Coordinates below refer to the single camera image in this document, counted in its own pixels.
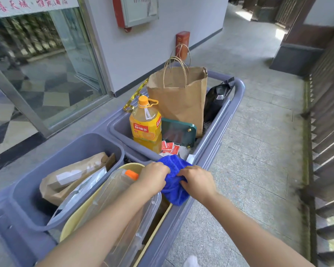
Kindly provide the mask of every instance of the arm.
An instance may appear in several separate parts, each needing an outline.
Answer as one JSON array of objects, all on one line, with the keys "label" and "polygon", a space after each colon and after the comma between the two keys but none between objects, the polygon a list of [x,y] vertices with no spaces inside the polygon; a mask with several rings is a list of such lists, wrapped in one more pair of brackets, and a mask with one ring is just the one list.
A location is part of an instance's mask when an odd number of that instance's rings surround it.
[{"label": "arm", "polygon": [[99,267],[120,233],[165,186],[169,167],[151,163],[120,197],[55,247],[38,267]]},{"label": "arm", "polygon": [[219,194],[210,172],[188,166],[179,175],[188,181],[182,181],[182,186],[218,220],[250,267],[314,267]]}]

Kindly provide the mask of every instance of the orange juice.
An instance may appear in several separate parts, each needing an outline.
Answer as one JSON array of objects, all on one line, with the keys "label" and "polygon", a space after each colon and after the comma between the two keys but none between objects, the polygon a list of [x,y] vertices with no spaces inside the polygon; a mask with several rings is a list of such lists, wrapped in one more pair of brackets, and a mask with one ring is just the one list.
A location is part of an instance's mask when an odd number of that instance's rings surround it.
[{"label": "orange juice", "polygon": [[134,141],[159,154],[162,144],[162,126],[161,114],[152,108],[156,104],[158,104],[157,100],[149,99],[144,95],[140,96],[138,106],[130,115],[130,125]]}]

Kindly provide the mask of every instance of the white shoe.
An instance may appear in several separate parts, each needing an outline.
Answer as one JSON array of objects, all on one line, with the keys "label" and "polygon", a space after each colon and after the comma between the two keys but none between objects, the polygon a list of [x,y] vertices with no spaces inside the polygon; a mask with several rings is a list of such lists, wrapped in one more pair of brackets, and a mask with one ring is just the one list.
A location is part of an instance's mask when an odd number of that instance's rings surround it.
[{"label": "white shoe", "polygon": [[200,267],[197,257],[194,255],[189,256],[183,263],[183,267]]}]

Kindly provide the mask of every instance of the orange bottle cap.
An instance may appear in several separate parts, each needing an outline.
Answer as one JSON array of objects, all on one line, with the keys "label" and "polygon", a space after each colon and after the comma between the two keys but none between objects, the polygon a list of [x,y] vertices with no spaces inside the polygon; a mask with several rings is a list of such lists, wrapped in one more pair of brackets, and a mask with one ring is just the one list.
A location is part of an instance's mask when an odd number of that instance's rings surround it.
[{"label": "orange bottle cap", "polygon": [[148,97],[145,95],[139,96],[138,97],[138,105],[141,107],[146,107],[148,106]]},{"label": "orange bottle cap", "polygon": [[125,175],[129,176],[131,179],[136,181],[138,179],[138,174],[136,172],[133,172],[132,170],[128,169],[125,171]]}]

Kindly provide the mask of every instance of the white sign with red text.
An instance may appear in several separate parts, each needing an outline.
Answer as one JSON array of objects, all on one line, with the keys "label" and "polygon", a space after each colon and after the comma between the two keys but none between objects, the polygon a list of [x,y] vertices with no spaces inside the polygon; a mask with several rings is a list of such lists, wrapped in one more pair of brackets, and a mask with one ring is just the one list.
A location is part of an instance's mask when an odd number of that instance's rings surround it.
[{"label": "white sign with red text", "polygon": [[78,6],[77,0],[0,0],[0,18]]}]

